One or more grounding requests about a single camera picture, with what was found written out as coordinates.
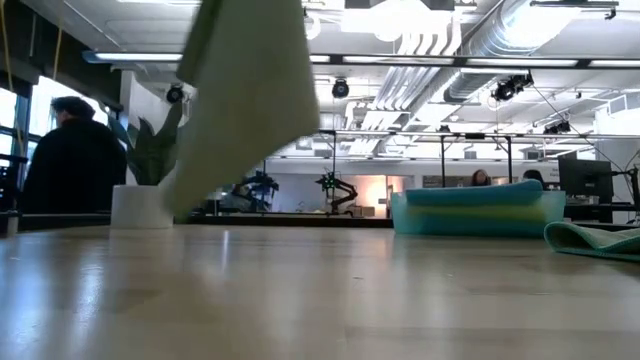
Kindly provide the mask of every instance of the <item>person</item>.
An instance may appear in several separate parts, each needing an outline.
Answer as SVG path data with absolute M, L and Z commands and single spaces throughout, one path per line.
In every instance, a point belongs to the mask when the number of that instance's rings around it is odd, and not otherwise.
M 491 178 L 486 171 L 480 169 L 471 175 L 471 186 L 489 186 L 491 185 Z
M 20 208 L 25 213 L 87 214 L 111 210 L 113 186 L 125 183 L 127 160 L 95 110 L 75 96 L 51 102 L 57 128 L 38 143 Z
M 542 184 L 542 190 L 547 190 L 547 185 L 544 183 L 544 180 L 542 179 L 542 174 L 540 174 L 540 171 L 538 170 L 527 170 L 524 172 L 524 174 L 522 175 L 522 179 L 523 180 L 538 180 L 540 181 L 540 184 Z

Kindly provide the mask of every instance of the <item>ceiling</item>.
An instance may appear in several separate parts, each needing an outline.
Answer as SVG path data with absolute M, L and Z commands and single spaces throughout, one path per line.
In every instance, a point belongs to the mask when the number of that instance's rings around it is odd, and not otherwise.
M 116 0 L 65 0 L 64 7 L 58 1 L 22 1 L 54 23 L 61 16 L 67 32 L 98 51 L 181 52 L 196 11 L 191 6 Z M 604 20 L 606 10 L 582 11 L 533 55 L 640 57 L 640 36 L 637 36 L 640 33 L 640 1 L 619 1 L 618 16 L 613 20 Z M 498 0 L 475 2 L 476 10 L 464 12 L 459 17 L 463 44 L 465 34 Z M 342 32 L 341 26 L 334 21 L 339 19 L 340 11 L 330 9 L 317 13 L 323 20 L 320 34 L 309 41 L 312 53 L 392 54 L 401 47 L 400 39 L 384 42 L 371 33 Z M 138 70 L 139 79 L 158 93 L 175 81 L 174 65 L 136 65 L 132 69 Z M 389 67 L 383 66 L 314 66 L 321 112 L 344 116 L 350 101 L 372 100 L 385 84 L 389 71 Z M 541 132 L 542 128 L 534 129 L 532 123 L 553 116 L 555 108 L 567 109 L 573 125 L 586 132 L 592 129 L 595 108 L 606 105 L 626 89 L 640 88 L 640 71 L 537 70 L 532 75 L 545 98 L 528 88 L 496 111 L 488 99 L 488 91 L 480 91 L 455 112 L 439 120 L 448 124 L 452 131 L 493 131 L 499 123 L 499 130 Z M 335 100 L 331 95 L 333 82 L 342 77 L 350 85 L 350 97 Z

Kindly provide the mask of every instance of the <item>security camera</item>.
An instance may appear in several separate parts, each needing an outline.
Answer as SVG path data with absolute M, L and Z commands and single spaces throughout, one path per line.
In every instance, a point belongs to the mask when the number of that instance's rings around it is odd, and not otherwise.
M 347 80 L 336 79 L 335 84 L 333 84 L 331 94 L 333 94 L 333 97 L 336 99 L 344 99 L 349 96 L 349 85 L 347 85 Z
M 184 99 L 184 90 L 182 84 L 173 84 L 167 91 L 167 101 L 169 104 L 179 103 Z

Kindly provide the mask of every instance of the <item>computer monitor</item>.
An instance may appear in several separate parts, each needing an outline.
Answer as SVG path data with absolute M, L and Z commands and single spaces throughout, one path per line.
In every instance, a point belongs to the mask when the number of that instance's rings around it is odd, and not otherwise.
M 567 195 L 598 196 L 599 203 L 611 203 L 613 180 L 608 161 L 558 159 L 560 188 Z

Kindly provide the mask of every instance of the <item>desk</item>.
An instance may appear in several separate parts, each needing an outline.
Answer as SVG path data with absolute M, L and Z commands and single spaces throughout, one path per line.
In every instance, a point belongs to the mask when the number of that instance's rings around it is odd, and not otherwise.
M 568 204 L 564 207 L 564 217 L 572 220 L 598 220 L 601 223 L 613 223 L 614 212 L 635 212 L 633 205 L 577 205 Z
M 636 264 L 387 229 L 0 241 L 1 359 L 633 359 Z

